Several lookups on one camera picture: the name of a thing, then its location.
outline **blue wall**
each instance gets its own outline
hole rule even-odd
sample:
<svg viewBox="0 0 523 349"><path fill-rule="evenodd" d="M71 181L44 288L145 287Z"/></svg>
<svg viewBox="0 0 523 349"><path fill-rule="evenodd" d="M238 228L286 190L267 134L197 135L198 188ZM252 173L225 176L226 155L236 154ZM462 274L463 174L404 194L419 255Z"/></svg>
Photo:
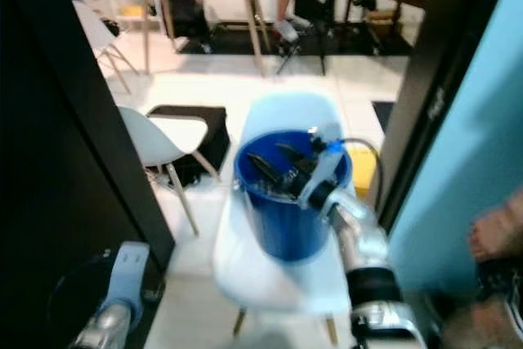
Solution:
<svg viewBox="0 0 523 349"><path fill-rule="evenodd" d="M499 0L393 228L402 287L473 288L470 224L522 183L523 0Z"/></svg>

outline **blue bucket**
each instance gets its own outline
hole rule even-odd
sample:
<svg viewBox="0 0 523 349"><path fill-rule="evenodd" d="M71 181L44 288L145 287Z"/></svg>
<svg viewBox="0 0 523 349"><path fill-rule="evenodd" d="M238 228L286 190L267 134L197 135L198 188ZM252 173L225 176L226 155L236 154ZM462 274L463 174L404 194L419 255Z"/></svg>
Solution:
<svg viewBox="0 0 523 349"><path fill-rule="evenodd" d="M235 158L235 176L253 206L253 230L261 248L282 261L295 262L314 255L324 246L329 225L319 219L317 211L303 210L291 199L268 195L254 186L262 175L251 164L249 153L260 155L281 173L291 169L292 164L279 152L276 143L289 144L306 156L313 156L307 132L271 132L240 147ZM351 159L345 153L336 169L339 185L349 183L351 169Z"/></svg>

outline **black door frame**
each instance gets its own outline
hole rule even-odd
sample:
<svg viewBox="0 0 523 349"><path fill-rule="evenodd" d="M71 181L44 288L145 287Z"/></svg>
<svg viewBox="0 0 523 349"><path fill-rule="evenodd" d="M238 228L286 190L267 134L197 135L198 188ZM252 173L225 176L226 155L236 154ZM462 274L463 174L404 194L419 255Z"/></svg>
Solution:
<svg viewBox="0 0 523 349"><path fill-rule="evenodd" d="M380 224L390 232L498 0L430 0L382 146ZM374 177L367 201L374 203Z"/></svg>
<svg viewBox="0 0 523 349"><path fill-rule="evenodd" d="M174 239L71 0L14 0L107 181L164 272Z"/></svg>

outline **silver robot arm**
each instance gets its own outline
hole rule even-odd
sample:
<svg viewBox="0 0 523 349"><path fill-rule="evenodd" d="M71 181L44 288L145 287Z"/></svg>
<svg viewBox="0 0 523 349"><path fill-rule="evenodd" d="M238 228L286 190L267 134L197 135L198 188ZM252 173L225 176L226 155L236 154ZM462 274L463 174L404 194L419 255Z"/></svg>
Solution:
<svg viewBox="0 0 523 349"><path fill-rule="evenodd" d="M143 312L141 282L149 256L149 245L128 241L122 244L111 272L107 297L69 349L124 349L127 335Z"/></svg>
<svg viewBox="0 0 523 349"><path fill-rule="evenodd" d="M387 235L373 211L339 189L326 205L332 206L328 217L339 243L352 305L352 333L359 344L370 338L408 336L426 348L387 262Z"/></svg>
<svg viewBox="0 0 523 349"><path fill-rule="evenodd" d="M336 232L351 300L352 334L358 348L373 338L409 338L426 349L413 312L404 303L396 278L388 264L387 235L378 224L374 211L347 190L331 182L345 154L339 139L339 126L311 130L315 159L289 145L278 145L293 163L288 173L275 175L262 157L250 157L252 164L284 193L296 198L305 208L314 208Z"/></svg>

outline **white chair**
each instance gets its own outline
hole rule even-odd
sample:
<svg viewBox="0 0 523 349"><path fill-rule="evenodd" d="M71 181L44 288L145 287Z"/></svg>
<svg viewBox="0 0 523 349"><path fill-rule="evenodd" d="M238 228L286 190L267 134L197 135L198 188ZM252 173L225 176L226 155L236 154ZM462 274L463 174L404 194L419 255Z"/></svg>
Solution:
<svg viewBox="0 0 523 349"><path fill-rule="evenodd" d="M303 92L270 95L253 103L240 144L266 132L307 130L341 123L326 97ZM348 292L333 231L327 244L303 262L282 264L257 243L240 192L230 190L213 254L217 286L239 304L233 334L239 333L247 310L302 312L325 318L332 344L337 344L332 314L348 311Z"/></svg>
<svg viewBox="0 0 523 349"><path fill-rule="evenodd" d="M116 37L109 31L109 29L107 29L104 23L100 20L100 17L88 6L76 0L73 0L73 5L78 18L80 19L80 23L82 24L83 32L87 36L87 40L91 46L91 49L93 51L99 52L96 56L96 60L99 60L99 58L102 56L107 57L111 67L118 76L118 79L122 83L123 87L125 87L127 93L131 94L131 91L125 83L120 70L114 62L114 59L122 60L127 63L127 65L135 72L136 75L138 75L138 71L136 71L131 62L113 44Z"/></svg>
<svg viewBox="0 0 523 349"><path fill-rule="evenodd" d="M216 169L198 152L207 134L207 124L200 118L147 118L130 108L119 107L119 110L141 164L144 167L159 167L160 172L162 165L167 167L168 175L180 197L193 232L198 236L196 221L172 162L183 155L192 154L213 177L220 181Z"/></svg>

